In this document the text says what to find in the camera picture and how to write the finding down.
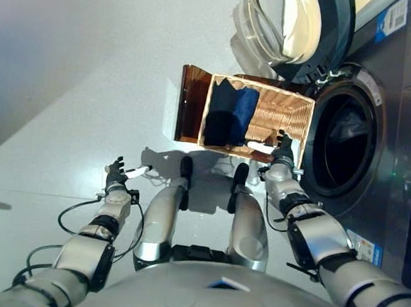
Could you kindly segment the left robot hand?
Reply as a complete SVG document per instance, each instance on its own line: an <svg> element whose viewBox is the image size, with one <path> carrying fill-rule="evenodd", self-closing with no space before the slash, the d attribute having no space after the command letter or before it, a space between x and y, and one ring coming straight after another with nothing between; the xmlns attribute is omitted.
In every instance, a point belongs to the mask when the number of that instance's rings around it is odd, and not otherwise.
<svg viewBox="0 0 411 307"><path fill-rule="evenodd" d="M106 194L111 187L120 186L125 189L126 182L129 179L138 178L153 169L153 166L151 164L130 168L127 170L125 170L124 167L125 164L123 156L119 156L110 165L105 166L104 170L106 172L106 186L104 190Z"/></svg>

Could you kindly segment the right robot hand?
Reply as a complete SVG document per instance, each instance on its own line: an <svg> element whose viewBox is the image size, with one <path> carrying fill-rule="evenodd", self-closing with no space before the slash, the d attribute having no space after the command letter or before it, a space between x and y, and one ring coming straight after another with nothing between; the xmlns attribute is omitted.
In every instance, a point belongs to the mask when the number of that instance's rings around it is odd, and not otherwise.
<svg viewBox="0 0 411 307"><path fill-rule="evenodd" d="M247 147L261 154L271 156L273 159L286 157L289 161L294 162L294 153L292 151L292 138L283 129L280 129L270 135L263 142L256 140L247 140Z"/></svg>

